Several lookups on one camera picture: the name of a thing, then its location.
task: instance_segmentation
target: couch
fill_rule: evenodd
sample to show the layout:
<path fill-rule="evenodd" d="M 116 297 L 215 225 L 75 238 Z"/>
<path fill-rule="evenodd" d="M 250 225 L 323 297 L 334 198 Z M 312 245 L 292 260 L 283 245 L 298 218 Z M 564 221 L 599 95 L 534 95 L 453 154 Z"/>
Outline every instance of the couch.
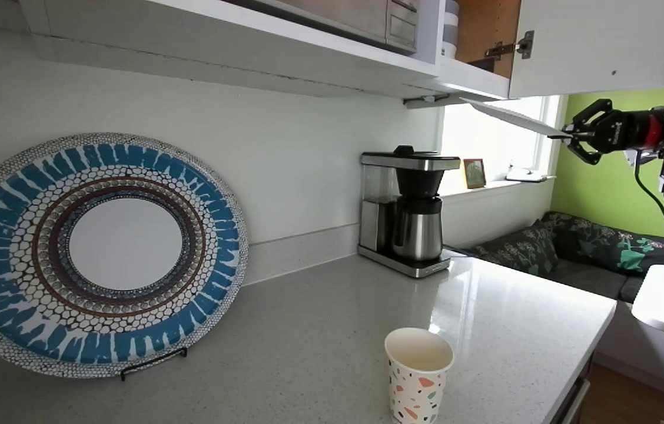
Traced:
<path fill-rule="evenodd" d="M 599 363 L 664 390 L 664 331 L 630 316 L 646 271 L 664 263 L 664 238 L 548 213 L 458 251 L 617 300 L 614 321 L 595 348 Z"/>
<path fill-rule="evenodd" d="M 548 213 L 462 251 L 630 303 L 646 271 L 664 263 L 664 238 Z"/>

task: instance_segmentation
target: upper cabinet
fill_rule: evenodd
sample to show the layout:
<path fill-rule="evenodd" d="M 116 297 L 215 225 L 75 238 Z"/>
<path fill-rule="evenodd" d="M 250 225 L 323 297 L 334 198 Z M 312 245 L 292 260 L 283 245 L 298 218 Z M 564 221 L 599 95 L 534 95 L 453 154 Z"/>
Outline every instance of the upper cabinet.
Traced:
<path fill-rule="evenodd" d="M 473 99 L 664 86 L 664 0 L 421 0 L 415 55 L 222 0 L 22 0 L 45 58 L 303 95 Z"/>

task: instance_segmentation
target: pillow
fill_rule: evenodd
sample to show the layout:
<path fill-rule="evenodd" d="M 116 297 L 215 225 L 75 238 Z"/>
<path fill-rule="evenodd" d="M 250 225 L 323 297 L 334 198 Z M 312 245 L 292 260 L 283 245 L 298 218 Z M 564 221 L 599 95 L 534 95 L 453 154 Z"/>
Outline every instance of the pillow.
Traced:
<path fill-rule="evenodd" d="M 572 214 L 548 213 L 554 245 L 562 260 L 599 263 L 613 271 L 646 276 L 653 263 L 664 263 L 664 238 L 601 225 Z"/>
<path fill-rule="evenodd" d="M 506 233 L 463 251 L 534 276 L 548 276 L 557 263 L 551 231 L 544 224 Z"/>

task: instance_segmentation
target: black cable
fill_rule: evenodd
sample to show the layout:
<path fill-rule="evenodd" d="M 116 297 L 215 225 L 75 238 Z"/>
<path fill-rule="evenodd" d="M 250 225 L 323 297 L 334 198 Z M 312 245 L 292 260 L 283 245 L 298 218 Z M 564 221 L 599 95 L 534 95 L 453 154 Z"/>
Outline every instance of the black cable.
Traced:
<path fill-rule="evenodd" d="M 640 182 L 640 151 L 637 151 L 637 156 L 636 156 L 636 183 L 640 185 L 640 190 L 643 190 L 647 198 L 653 198 L 653 200 L 656 202 L 656 207 L 660 207 L 660 213 L 662 213 L 662 217 L 664 217 L 664 205 L 662 205 L 662 200 L 660 200 L 649 188 L 646 188 L 646 183 Z"/>

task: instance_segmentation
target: paper cup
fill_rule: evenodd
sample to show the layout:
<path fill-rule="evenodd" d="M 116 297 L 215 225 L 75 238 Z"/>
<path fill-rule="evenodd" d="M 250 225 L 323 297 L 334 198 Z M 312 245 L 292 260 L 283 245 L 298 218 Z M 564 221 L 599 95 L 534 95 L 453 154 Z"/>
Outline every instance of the paper cup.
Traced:
<path fill-rule="evenodd" d="M 385 334 L 391 413 L 397 422 L 438 422 L 446 375 L 453 368 L 449 344 L 421 327 Z"/>

